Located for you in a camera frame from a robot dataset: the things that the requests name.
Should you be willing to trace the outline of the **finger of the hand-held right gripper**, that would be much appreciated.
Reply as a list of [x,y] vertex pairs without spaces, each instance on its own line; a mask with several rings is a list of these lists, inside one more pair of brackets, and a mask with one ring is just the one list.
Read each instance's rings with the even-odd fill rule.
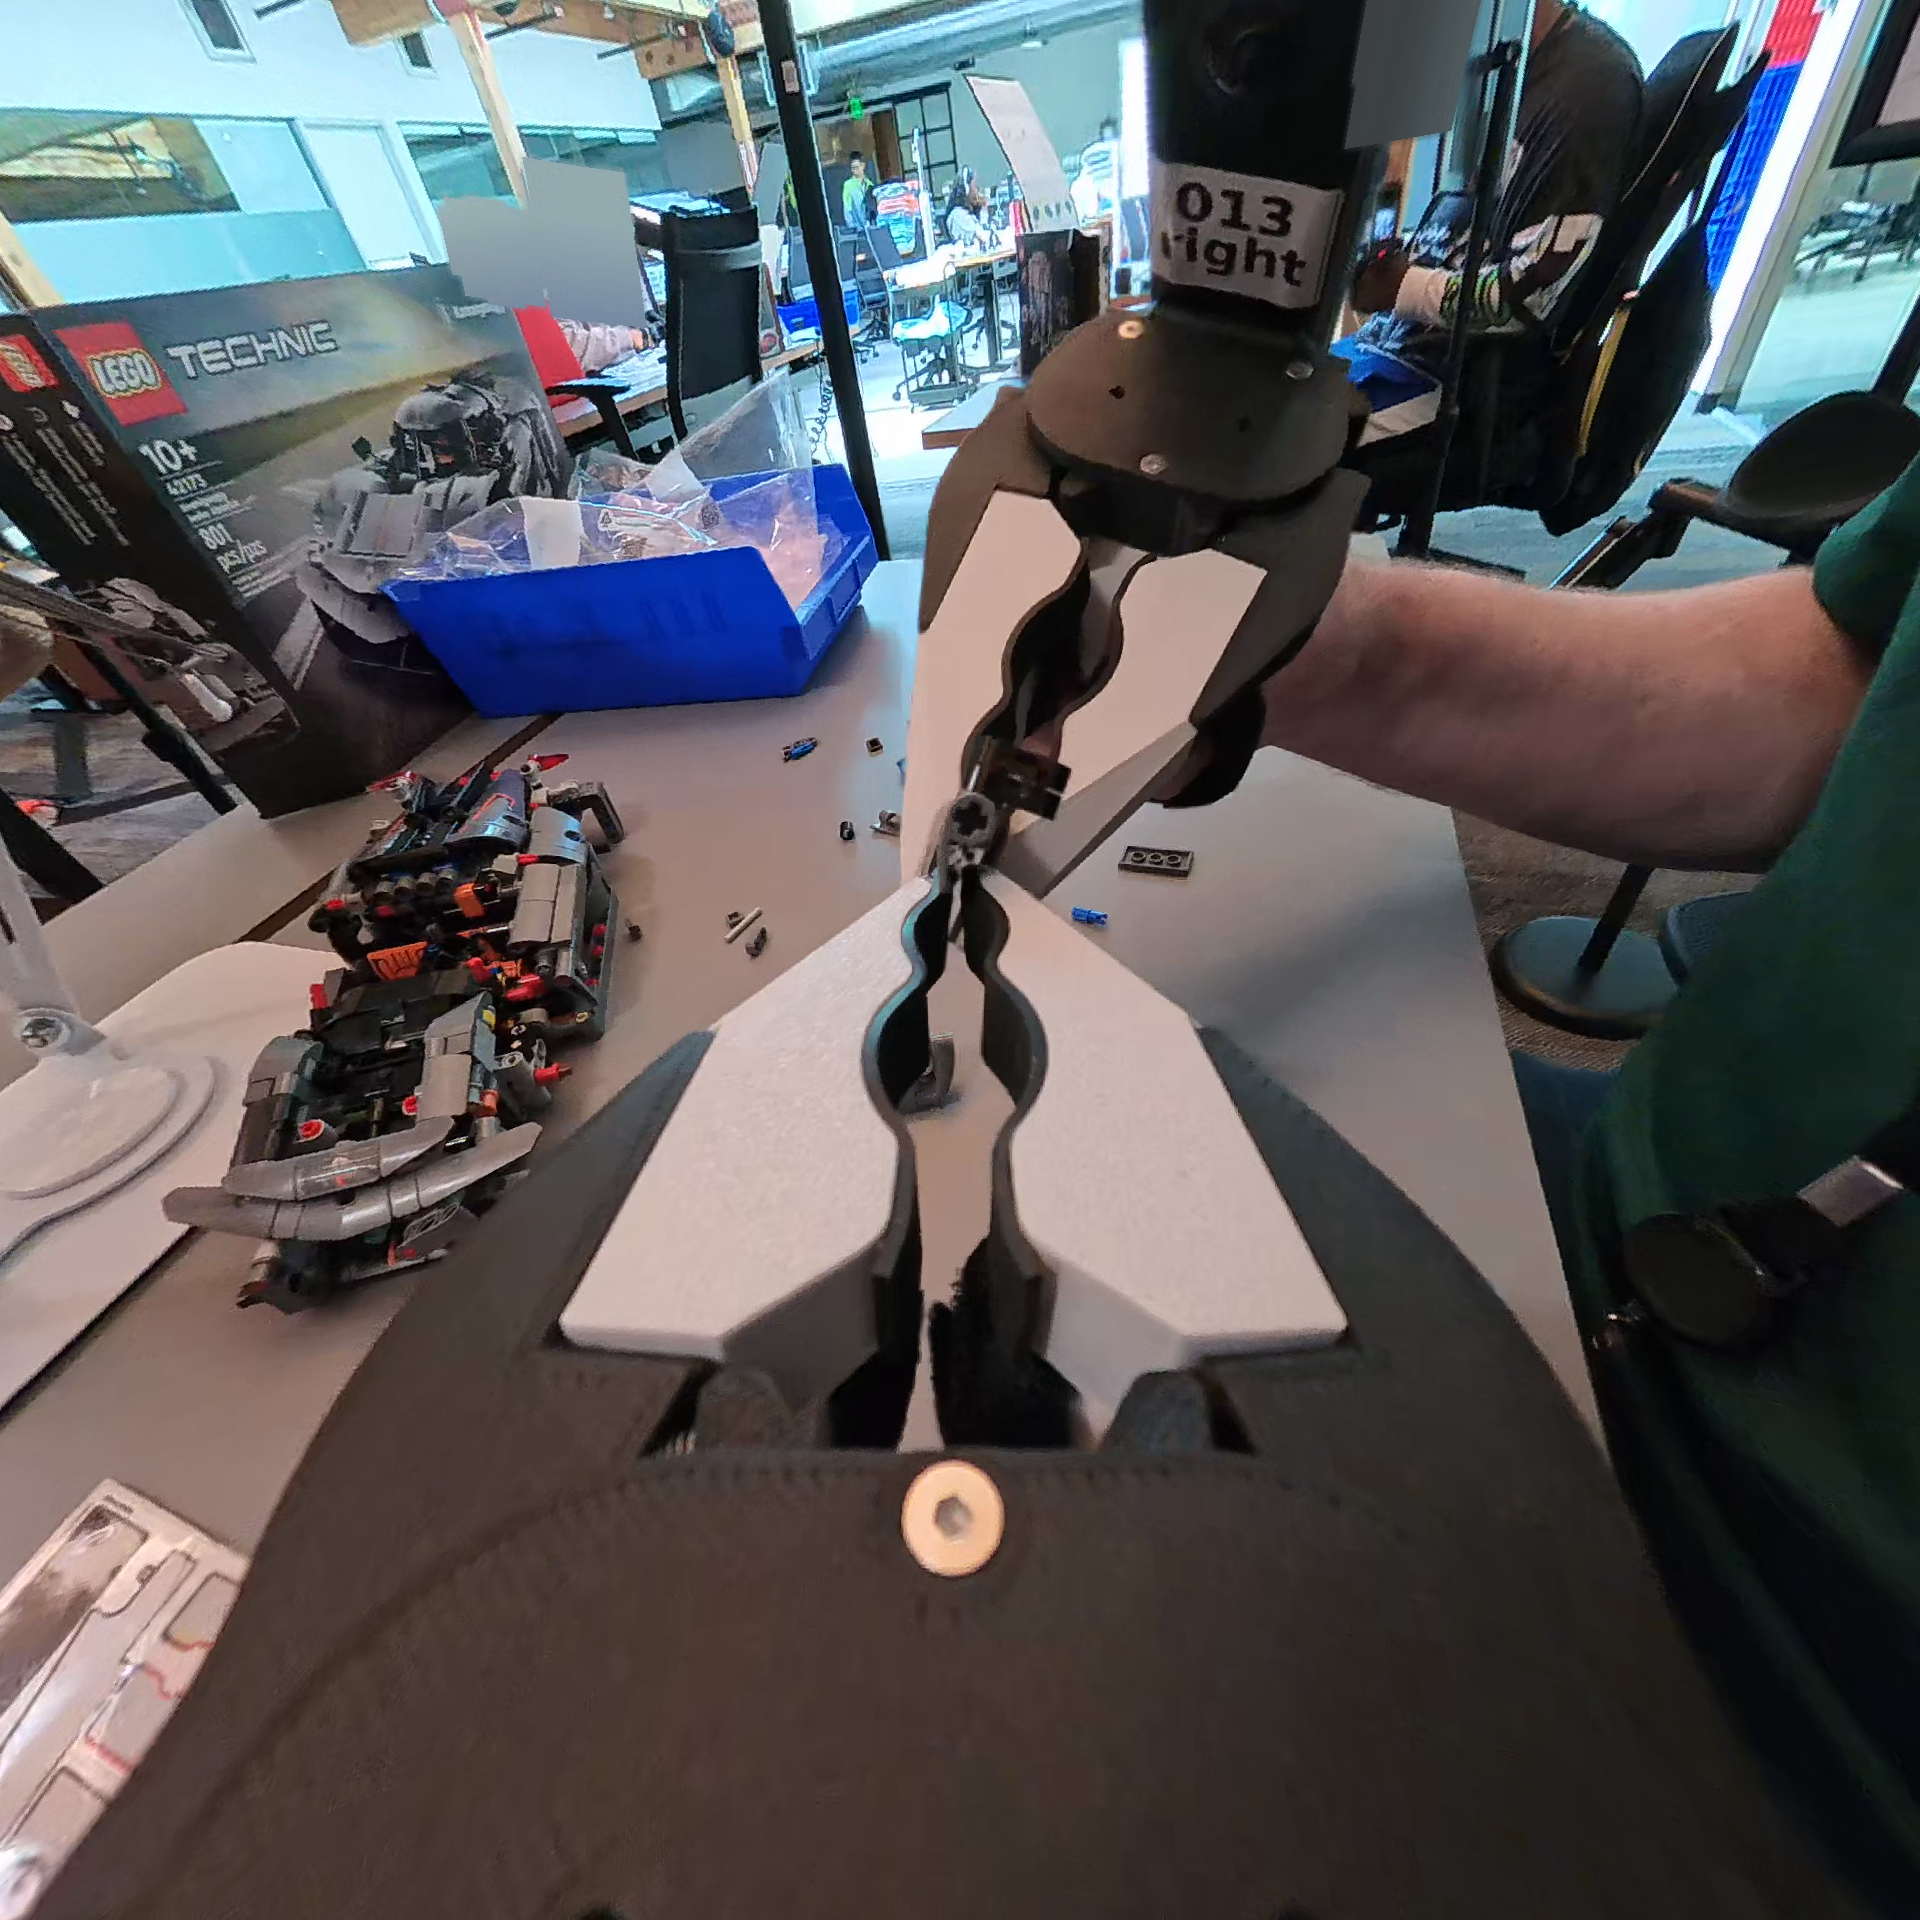
[[1193,709],[1265,585],[1216,550],[1143,562],[1121,592],[1106,679],[1064,720],[1058,810],[1011,831],[1002,876],[1044,898],[1193,752]]
[[995,493],[940,606],[922,615],[908,709],[900,882],[929,871],[942,820],[969,785],[979,743],[1022,674],[1078,666],[1088,554],[1055,504]]

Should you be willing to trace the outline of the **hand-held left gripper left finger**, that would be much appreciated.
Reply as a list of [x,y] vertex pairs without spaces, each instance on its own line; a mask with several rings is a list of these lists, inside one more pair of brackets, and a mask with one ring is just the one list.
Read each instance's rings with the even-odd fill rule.
[[899,887],[705,1033],[561,1311],[571,1345],[753,1368],[792,1402],[876,1361],[913,1399],[919,1191],[872,1038],[922,975],[926,898]]

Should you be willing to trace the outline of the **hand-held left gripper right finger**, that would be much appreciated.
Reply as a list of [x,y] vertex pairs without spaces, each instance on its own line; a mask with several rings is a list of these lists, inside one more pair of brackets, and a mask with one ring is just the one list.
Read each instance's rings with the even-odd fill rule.
[[1073,1390],[1348,1330],[1188,1015],[995,871],[964,893],[993,1144],[993,1330]]

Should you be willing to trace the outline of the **person's right forearm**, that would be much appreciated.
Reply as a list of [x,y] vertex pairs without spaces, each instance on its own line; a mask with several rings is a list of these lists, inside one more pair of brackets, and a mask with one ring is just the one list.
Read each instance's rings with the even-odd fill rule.
[[1876,665],[1804,566],[1574,592],[1353,562],[1267,682],[1263,743],[1595,857],[1760,873],[1808,820]]

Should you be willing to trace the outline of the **grey lego car model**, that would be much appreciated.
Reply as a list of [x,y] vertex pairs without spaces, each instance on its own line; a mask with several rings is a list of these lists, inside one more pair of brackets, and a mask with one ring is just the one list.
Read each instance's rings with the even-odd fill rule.
[[562,764],[382,784],[398,814],[308,918],[338,964],[254,1058],[219,1181],[163,1202],[254,1244],[235,1308],[307,1311],[434,1263],[524,1177],[634,929],[602,857],[625,822]]

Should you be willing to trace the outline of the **black lego set box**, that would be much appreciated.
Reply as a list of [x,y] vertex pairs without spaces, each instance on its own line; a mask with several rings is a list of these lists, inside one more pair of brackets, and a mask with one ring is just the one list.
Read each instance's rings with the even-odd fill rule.
[[575,472],[515,312],[449,268],[6,314],[2,417],[6,516],[265,818],[466,717],[386,582]]

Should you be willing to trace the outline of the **lego sticker sheet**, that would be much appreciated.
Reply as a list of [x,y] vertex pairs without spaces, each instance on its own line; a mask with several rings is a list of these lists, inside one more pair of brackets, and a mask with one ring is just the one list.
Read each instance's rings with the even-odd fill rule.
[[2,1914],[30,1914],[193,1689],[249,1559],[103,1478],[2,1596]]

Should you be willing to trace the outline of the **black display box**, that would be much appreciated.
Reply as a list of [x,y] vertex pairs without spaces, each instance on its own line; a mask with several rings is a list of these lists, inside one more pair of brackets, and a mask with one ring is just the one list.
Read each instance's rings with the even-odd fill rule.
[[1094,322],[1111,300],[1113,244],[1095,228],[1024,231],[1015,240],[1019,376],[1036,374],[1055,346]]

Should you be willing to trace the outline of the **blue plastic bin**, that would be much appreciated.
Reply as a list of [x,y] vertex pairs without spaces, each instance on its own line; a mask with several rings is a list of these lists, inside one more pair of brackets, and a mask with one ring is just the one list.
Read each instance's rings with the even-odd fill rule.
[[[862,504],[833,465],[846,477],[831,512],[850,524]],[[385,593],[483,716],[783,698],[815,680],[860,606],[879,562],[870,518],[864,532],[798,606],[742,550]]]

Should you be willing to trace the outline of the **crumpled clear plastic bags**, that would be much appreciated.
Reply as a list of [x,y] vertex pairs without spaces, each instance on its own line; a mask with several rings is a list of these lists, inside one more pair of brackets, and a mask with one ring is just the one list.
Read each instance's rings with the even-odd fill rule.
[[831,512],[843,471],[815,458],[812,415],[786,370],[746,389],[651,463],[585,453],[566,495],[510,495],[468,512],[398,569],[400,585],[489,582],[546,569],[751,552],[798,606],[850,559],[867,518]]

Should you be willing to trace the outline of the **person's blue jeans leg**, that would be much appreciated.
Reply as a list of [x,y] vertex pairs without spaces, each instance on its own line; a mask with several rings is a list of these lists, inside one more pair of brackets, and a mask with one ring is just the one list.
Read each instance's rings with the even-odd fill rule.
[[1523,1047],[1510,1052],[1510,1063],[1534,1166],[1551,1209],[1556,1209],[1576,1180],[1580,1143],[1616,1087],[1618,1065],[1556,1063]]

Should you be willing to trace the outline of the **black round stand base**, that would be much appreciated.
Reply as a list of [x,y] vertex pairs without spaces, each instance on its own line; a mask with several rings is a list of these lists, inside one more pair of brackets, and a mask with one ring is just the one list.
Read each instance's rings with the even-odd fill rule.
[[1610,1041],[1644,1038],[1676,994],[1658,938],[1631,921],[1652,869],[1623,869],[1595,918],[1542,916],[1511,927],[1491,951],[1498,991],[1526,1017]]

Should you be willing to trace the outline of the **black gaming chair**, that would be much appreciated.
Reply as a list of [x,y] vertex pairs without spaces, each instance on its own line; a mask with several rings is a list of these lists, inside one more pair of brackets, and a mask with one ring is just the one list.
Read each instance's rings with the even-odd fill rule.
[[1727,78],[1739,30],[1681,39],[1646,81],[1622,191],[1554,326],[1532,509],[1564,537],[1640,476],[1711,345],[1716,164],[1768,69]]

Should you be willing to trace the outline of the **black mesh office chair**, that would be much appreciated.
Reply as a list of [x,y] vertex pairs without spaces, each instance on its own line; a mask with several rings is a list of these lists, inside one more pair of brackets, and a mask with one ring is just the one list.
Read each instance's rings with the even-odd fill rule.
[[1672,557],[1697,524],[1810,564],[1818,548],[1908,469],[1918,415],[1899,399],[1846,390],[1812,401],[1766,433],[1716,486],[1676,480],[1652,495],[1656,559]]

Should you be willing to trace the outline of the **white book stand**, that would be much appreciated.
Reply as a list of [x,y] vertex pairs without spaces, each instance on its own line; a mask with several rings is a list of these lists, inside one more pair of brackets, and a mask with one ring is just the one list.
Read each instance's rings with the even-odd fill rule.
[[6,1052],[30,1058],[2,1092],[2,1402],[176,1246],[166,1194],[217,1181],[249,1070],[318,964],[228,943],[89,1021],[2,855]]

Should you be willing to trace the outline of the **black metal post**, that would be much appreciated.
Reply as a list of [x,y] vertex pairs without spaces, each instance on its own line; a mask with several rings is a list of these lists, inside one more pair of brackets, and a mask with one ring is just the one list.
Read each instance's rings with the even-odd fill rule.
[[763,47],[771,63],[771,98],[775,100],[788,178],[801,213],[801,237],[807,257],[807,279],[818,306],[823,326],[823,357],[833,383],[833,399],[846,465],[858,500],[870,518],[881,559],[892,557],[889,527],[881,503],[881,484],[874,463],[874,439],[860,383],[858,357],[852,349],[846,314],[846,293],[833,242],[833,217],[825,198],[825,168],[812,128],[806,63],[801,57],[794,6],[788,1],[759,1]]

